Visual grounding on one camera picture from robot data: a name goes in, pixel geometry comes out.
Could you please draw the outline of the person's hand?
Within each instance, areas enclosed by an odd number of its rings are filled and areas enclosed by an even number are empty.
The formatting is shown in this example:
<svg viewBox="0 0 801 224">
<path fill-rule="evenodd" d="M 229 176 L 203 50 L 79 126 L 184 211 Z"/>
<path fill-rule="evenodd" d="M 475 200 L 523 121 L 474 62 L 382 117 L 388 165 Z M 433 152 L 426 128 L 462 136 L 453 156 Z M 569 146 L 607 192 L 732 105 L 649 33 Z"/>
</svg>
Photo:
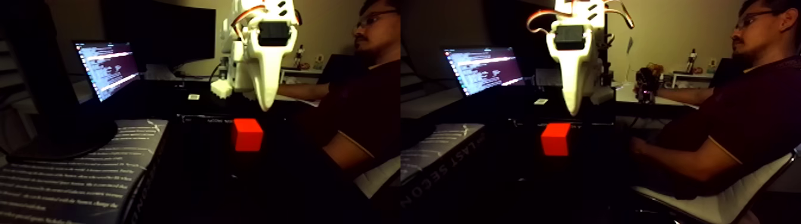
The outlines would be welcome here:
<svg viewBox="0 0 801 224">
<path fill-rule="evenodd" d="M 638 72 L 636 72 L 634 93 L 654 94 L 658 88 L 659 88 L 659 81 L 657 81 L 657 77 L 654 76 L 650 68 L 642 67 Z"/>
</svg>

